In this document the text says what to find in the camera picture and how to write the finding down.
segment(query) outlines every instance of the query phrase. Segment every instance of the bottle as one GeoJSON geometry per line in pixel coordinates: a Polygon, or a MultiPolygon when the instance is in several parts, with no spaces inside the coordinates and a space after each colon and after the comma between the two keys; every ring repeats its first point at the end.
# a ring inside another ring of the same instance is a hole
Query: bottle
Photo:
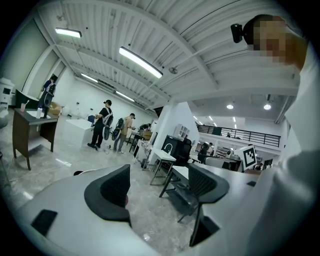
{"type": "Polygon", "coordinates": [[[38,107],[37,111],[36,111],[36,119],[39,119],[41,117],[41,113],[42,113],[42,108],[38,107]]]}

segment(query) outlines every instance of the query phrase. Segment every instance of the black pants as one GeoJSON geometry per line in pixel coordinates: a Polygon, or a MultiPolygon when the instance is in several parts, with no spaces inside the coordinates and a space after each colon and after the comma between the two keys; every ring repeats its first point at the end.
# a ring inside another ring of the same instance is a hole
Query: black pants
{"type": "Polygon", "coordinates": [[[98,146],[101,145],[102,140],[103,140],[103,137],[104,137],[103,131],[104,131],[104,125],[103,125],[103,124],[96,124],[96,125],[94,126],[93,136],[92,136],[92,142],[91,142],[92,145],[95,145],[95,144],[96,144],[97,139],[98,139],[97,145],[98,145],[98,146]]]}

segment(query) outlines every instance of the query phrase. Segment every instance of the man in black shirt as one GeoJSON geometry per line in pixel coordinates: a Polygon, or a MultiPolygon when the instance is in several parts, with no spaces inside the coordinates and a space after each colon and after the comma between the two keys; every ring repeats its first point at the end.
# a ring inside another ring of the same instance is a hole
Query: man in black shirt
{"type": "Polygon", "coordinates": [[[99,115],[96,115],[95,118],[97,121],[95,122],[94,129],[93,129],[93,136],[92,136],[92,142],[88,143],[87,145],[91,148],[100,148],[102,140],[103,140],[103,131],[105,125],[103,124],[103,118],[105,118],[109,113],[111,113],[111,100],[108,99],[104,102],[105,107],[101,109],[99,115]]]}

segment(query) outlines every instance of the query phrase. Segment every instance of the fluorescent ceiling light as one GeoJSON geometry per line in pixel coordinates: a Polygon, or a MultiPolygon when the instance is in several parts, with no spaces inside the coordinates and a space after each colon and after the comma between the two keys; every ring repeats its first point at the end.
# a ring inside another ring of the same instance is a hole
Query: fluorescent ceiling light
{"type": "Polygon", "coordinates": [[[80,31],[77,30],[72,30],[72,29],[67,29],[67,28],[61,28],[61,27],[56,27],[55,32],[57,34],[65,35],[65,36],[71,36],[75,38],[81,38],[82,34],[80,31]]]}
{"type": "Polygon", "coordinates": [[[124,48],[124,47],[120,47],[119,48],[119,53],[121,55],[129,58],[133,62],[137,63],[138,65],[140,65],[141,67],[143,67],[147,71],[149,71],[156,78],[161,78],[163,76],[163,73],[161,73],[158,69],[156,69],[154,66],[152,66],[149,62],[147,62],[146,60],[144,60],[140,56],[136,55],[132,51],[130,51],[130,50],[124,48]]]}
{"type": "Polygon", "coordinates": [[[92,77],[90,77],[90,76],[88,76],[88,75],[86,75],[86,74],[84,74],[84,73],[81,73],[81,76],[83,76],[83,77],[85,77],[85,78],[88,78],[88,79],[90,79],[90,80],[98,83],[98,80],[96,80],[96,79],[94,79],[94,78],[92,78],[92,77]]]}
{"type": "Polygon", "coordinates": [[[264,105],[264,107],[263,107],[265,110],[269,110],[269,109],[271,109],[271,105],[269,105],[269,104],[266,104],[266,105],[264,105]]]}
{"type": "Polygon", "coordinates": [[[128,96],[126,96],[126,95],[122,94],[121,92],[118,92],[117,90],[116,90],[115,92],[116,92],[117,94],[121,95],[122,97],[125,97],[126,99],[128,99],[128,100],[130,100],[130,101],[132,101],[132,102],[135,102],[135,100],[134,100],[134,99],[129,98],[128,96]]]}

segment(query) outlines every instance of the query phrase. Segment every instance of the recessed ceiling light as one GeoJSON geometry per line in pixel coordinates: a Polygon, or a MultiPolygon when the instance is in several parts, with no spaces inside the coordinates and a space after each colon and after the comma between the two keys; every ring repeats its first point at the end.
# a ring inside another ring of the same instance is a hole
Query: recessed ceiling light
{"type": "Polygon", "coordinates": [[[269,110],[269,109],[271,109],[271,105],[270,104],[266,104],[266,105],[264,105],[264,107],[263,107],[265,110],[269,110]]]}
{"type": "Polygon", "coordinates": [[[120,47],[119,53],[128,59],[132,60],[133,62],[137,63],[141,67],[143,67],[145,70],[149,71],[151,74],[153,74],[156,78],[161,78],[163,76],[163,73],[161,73],[158,69],[156,69],[154,66],[152,66],[149,62],[141,58],[140,56],[136,55],[132,51],[120,47]]]}
{"type": "Polygon", "coordinates": [[[74,38],[81,38],[82,37],[82,34],[80,31],[67,29],[67,28],[56,27],[55,32],[60,35],[71,36],[74,38]]]}
{"type": "Polygon", "coordinates": [[[116,90],[115,92],[116,92],[117,94],[121,95],[122,97],[124,97],[124,98],[128,99],[129,101],[135,102],[135,100],[134,100],[134,99],[132,99],[132,98],[128,97],[127,95],[124,95],[124,94],[122,94],[121,92],[118,92],[117,90],[116,90]]]}
{"type": "Polygon", "coordinates": [[[88,75],[86,75],[86,74],[84,74],[84,73],[81,73],[81,76],[83,76],[83,77],[85,77],[85,78],[88,78],[88,79],[90,79],[90,80],[98,83],[98,80],[96,80],[96,79],[94,79],[94,78],[92,78],[92,77],[90,77],[90,76],[88,76],[88,75]]]}

